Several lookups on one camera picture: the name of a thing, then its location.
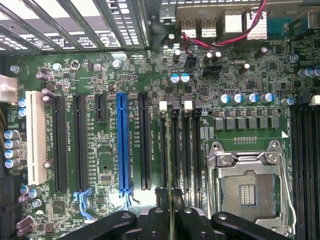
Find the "expansion slot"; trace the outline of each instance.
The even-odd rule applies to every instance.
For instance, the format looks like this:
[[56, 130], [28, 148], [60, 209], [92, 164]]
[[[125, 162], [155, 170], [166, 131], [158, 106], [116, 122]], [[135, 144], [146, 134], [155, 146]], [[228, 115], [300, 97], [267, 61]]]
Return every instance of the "expansion slot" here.
[[191, 151], [190, 151], [190, 113], [182, 113], [182, 166], [183, 192], [186, 207], [191, 207]]
[[128, 97], [125, 93], [116, 94], [116, 121], [117, 121], [117, 150], [118, 150], [118, 177], [119, 194], [125, 196], [125, 205], [131, 207], [129, 194], [131, 193], [130, 158], [129, 158], [129, 120]]
[[196, 108], [193, 112], [193, 175], [194, 175], [194, 205], [202, 209], [202, 165], [200, 141], [201, 110]]
[[180, 186], [180, 145], [179, 145], [179, 115], [180, 103], [172, 103], [171, 113], [171, 159], [172, 159], [172, 187], [178, 189]]
[[26, 91], [25, 102], [28, 184], [39, 185], [48, 179], [45, 103], [38, 91]]
[[151, 189], [151, 137], [148, 93], [138, 94], [141, 189]]
[[89, 188], [88, 179], [88, 149], [86, 134], [86, 98], [82, 95], [73, 97], [74, 131], [75, 131], [75, 162], [76, 187], [78, 192]]
[[94, 95], [95, 120], [99, 123], [107, 121], [107, 96], [103, 94]]
[[167, 160], [167, 138], [166, 138], [166, 119], [160, 118], [160, 147], [161, 147], [161, 182], [162, 187], [168, 186], [168, 160]]
[[52, 98], [52, 131], [54, 156], [54, 185], [57, 192], [67, 192], [67, 131], [66, 103], [64, 96]]
[[319, 107], [292, 107], [290, 120], [297, 239], [316, 239], [320, 234]]

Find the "white pci slot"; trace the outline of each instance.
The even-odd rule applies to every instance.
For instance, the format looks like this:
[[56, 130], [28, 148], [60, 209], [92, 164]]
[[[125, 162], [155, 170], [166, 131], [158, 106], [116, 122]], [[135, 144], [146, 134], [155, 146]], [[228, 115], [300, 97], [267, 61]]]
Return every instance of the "white pci slot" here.
[[46, 152], [46, 114], [42, 94], [26, 91], [26, 141], [28, 185], [39, 185], [47, 181], [44, 163]]

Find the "motherboard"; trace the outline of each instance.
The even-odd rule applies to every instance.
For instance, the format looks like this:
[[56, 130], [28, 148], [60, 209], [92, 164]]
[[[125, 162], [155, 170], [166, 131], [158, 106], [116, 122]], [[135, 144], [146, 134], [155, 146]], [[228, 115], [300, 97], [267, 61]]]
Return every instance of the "motherboard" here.
[[8, 168], [23, 178], [27, 236], [138, 215], [165, 195], [292, 237], [290, 106], [297, 89], [319, 87], [303, 69], [319, 65], [319, 43], [8, 57], [19, 97], [7, 110], [10, 144], [19, 142]]

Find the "blue-topped capacitor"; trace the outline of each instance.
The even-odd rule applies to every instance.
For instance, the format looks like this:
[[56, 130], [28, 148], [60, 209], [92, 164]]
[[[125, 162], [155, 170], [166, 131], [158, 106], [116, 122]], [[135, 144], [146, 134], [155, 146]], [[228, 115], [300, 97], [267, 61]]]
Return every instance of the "blue-topped capacitor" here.
[[18, 100], [18, 106], [19, 106], [20, 108], [25, 108], [25, 107], [26, 107], [26, 99], [20, 98], [20, 99]]
[[311, 76], [313, 78], [318, 78], [320, 77], [320, 66], [316, 66], [314, 69], [313, 69], [313, 75]]
[[12, 139], [12, 140], [7, 140], [4, 142], [4, 147], [6, 149], [15, 149], [17, 147], [19, 147], [19, 140], [18, 139]]
[[291, 106], [291, 105], [294, 105], [295, 103], [296, 103], [296, 100], [293, 97], [283, 98], [281, 100], [281, 104], [284, 106]]
[[261, 96], [261, 101], [265, 104], [269, 104], [274, 100], [274, 96], [271, 93], [266, 93]]
[[258, 101], [258, 95], [256, 95], [255, 93], [251, 93], [251, 94], [245, 96], [245, 101], [248, 104], [254, 104], [256, 101]]
[[34, 189], [31, 189], [28, 193], [28, 196], [32, 199], [39, 197], [43, 192], [43, 189], [39, 186], [36, 186]]
[[298, 71], [298, 75], [302, 79], [305, 79], [307, 77], [311, 77], [314, 73], [315, 73], [315, 71], [311, 67], [303, 68]]
[[20, 159], [19, 158], [12, 158], [12, 159], [7, 159], [5, 162], [4, 162], [4, 166], [7, 168], [7, 169], [12, 169], [14, 167], [17, 167], [20, 165]]
[[184, 84], [188, 83], [190, 81], [190, 76], [188, 73], [183, 73], [181, 75], [181, 82], [183, 82]]
[[21, 193], [22, 195], [27, 195], [32, 188], [33, 188], [32, 186], [23, 185], [23, 186], [20, 188], [20, 193]]
[[5, 139], [11, 140], [11, 139], [17, 139], [19, 137], [19, 131], [18, 130], [7, 130], [4, 132], [3, 136]]
[[240, 93], [237, 93], [231, 98], [231, 102], [233, 104], [240, 104], [242, 102], [242, 99], [243, 99], [242, 95]]
[[4, 152], [4, 157], [6, 159], [13, 159], [20, 155], [20, 150], [18, 148], [8, 149]]
[[230, 96], [227, 94], [222, 94], [219, 98], [218, 98], [218, 102], [222, 105], [227, 104], [230, 101]]
[[180, 77], [178, 74], [172, 74], [172, 76], [170, 77], [170, 81], [173, 84], [177, 84], [180, 80]]
[[19, 117], [22, 117], [22, 118], [25, 117], [27, 115], [27, 110], [25, 108], [20, 108], [18, 110], [18, 115]]

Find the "blue pcie slot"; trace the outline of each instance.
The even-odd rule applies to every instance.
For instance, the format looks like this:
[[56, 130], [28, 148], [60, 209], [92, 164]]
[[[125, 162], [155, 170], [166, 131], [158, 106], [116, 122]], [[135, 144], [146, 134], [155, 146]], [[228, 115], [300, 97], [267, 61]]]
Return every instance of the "blue pcie slot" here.
[[132, 189], [130, 183], [128, 97], [125, 93], [116, 94], [116, 117], [119, 194], [126, 198], [126, 208], [130, 208], [129, 194]]

